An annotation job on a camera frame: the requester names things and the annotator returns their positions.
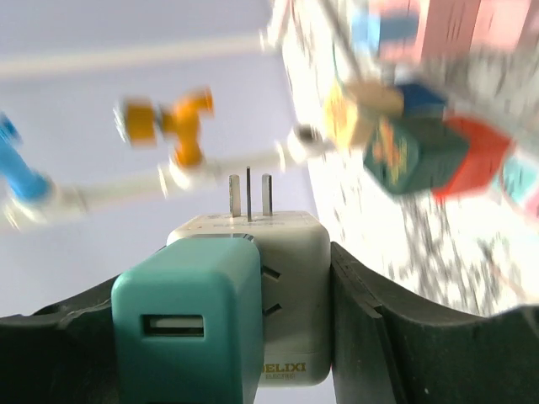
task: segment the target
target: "usb port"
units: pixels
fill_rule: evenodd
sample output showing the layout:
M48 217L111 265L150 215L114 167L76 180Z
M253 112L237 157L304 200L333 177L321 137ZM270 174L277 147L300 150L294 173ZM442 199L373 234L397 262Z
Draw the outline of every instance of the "usb port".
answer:
M202 316L142 316L148 337L204 337Z

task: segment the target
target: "socket outlet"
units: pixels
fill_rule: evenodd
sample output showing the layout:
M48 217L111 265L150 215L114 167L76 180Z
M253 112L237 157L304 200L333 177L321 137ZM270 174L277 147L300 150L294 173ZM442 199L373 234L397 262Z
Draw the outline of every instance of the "socket outlet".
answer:
M231 214L195 217L167 244L196 235L249 234L262 258L264 368L261 386L316 385L331 366L329 234L307 212L271 209L271 177L263 179L264 212L238 212L239 178L231 176ZM248 193L250 175L248 173Z

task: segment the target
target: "plug pin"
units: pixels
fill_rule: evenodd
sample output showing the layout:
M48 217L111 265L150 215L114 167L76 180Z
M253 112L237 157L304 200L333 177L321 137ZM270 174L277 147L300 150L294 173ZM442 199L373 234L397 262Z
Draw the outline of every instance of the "plug pin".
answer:
M251 216L251 167L247 167L247 221L253 221Z
M262 215L273 216L273 192L271 175L262 176Z
M242 215L239 175L231 175L228 177L228 191L230 196L230 216L239 217Z

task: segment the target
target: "teal usb charger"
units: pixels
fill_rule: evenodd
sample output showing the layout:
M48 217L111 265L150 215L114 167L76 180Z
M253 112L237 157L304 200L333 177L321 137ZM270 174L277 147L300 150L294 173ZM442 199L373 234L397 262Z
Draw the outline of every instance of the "teal usb charger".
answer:
M178 240L123 273L111 299L123 404L253 403L264 365L253 242Z

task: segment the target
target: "blue object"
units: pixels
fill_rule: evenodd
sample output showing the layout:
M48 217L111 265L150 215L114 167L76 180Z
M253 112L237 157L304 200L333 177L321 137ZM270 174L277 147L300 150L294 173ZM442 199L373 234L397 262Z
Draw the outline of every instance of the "blue object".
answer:
M32 171L13 148L20 141L19 133L5 115L0 115L0 174L13 194L24 202L35 202L47 196L50 185L40 174Z
M415 39L418 28L419 15L408 10L383 16L358 11L351 22L352 45L378 52L385 43Z
M504 188L507 195L520 206L526 203L530 193L536 188L539 172L532 164L511 156L503 167ZM492 189L501 192L499 176L492 183Z
M408 82L395 86L403 95L404 114L443 113L447 99L428 89L419 82Z
M252 403L264 365L259 250L185 238L122 274L111 295L121 402Z

